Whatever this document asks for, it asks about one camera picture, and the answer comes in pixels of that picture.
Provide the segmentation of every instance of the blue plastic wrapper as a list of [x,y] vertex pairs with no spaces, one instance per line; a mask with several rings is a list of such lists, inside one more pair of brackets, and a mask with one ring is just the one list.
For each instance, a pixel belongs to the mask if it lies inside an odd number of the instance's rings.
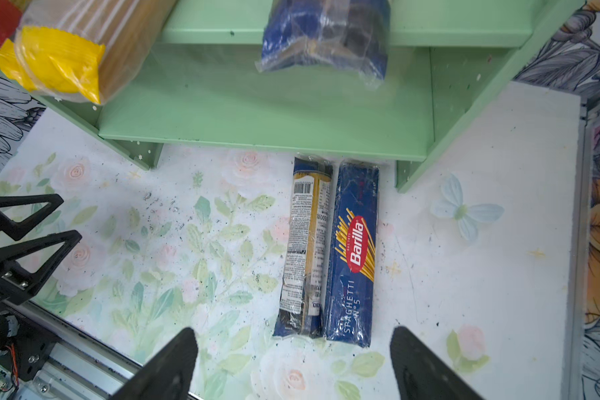
[[371,345],[379,169],[344,161],[338,172],[324,305],[327,340]]
[[327,64],[384,80],[388,0],[275,0],[262,39],[259,71]]
[[322,265],[329,225],[333,167],[322,159],[294,163],[289,240],[273,336],[322,334]]

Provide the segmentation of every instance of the transparent plastic pasta package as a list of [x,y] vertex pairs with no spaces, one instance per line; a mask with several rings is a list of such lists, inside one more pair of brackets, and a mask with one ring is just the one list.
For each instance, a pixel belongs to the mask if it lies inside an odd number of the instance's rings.
[[296,157],[287,256],[273,336],[322,334],[320,293],[332,175],[329,162]]
[[376,164],[340,164],[325,282],[325,338],[363,348],[371,345],[379,176]]
[[355,70],[370,85],[384,80],[388,0],[274,0],[259,71],[326,64]]
[[176,0],[33,0],[0,69],[25,89],[104,104],[140,71]]

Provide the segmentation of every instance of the nutrition label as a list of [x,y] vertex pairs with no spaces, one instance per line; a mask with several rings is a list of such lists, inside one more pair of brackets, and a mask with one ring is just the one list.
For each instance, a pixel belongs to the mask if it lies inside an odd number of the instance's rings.
[[[313,214],[313,187],[315,184],[318,184],[319,187],[317,207]],[[289,243],[280,296],[280,308],[293,314],[302,312],[304,279],[307,271],[311,271],[311,275],[308,277],[310,280],[308,315],[317,316],[320,313],[320,283],[329,212],[329,190],[328,182],[315,180],[310,175],[294,181],[289,220]],[[310,232],[312,222],[314,229],[313,232]],[[307,254],[310,234],[313,235],[313,254]],[[311,263],[309,266],[307,266],[307,256]]]

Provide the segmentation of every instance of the barcode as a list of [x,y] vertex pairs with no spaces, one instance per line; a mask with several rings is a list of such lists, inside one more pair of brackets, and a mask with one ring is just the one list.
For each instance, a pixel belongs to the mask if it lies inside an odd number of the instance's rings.
[[295,193],[311,193],[311,187],[312,187],[312,183],[311,182],[296,182],[294,184],[294,194]]

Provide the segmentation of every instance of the red oval logo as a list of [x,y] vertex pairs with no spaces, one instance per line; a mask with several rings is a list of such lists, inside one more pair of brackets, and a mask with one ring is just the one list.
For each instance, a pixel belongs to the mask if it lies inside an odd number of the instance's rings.
[[367,260],[369,235],[365,229],[365,219],[362,216],[353,218],[347,233],[347,264],[353,273],[358,273]]

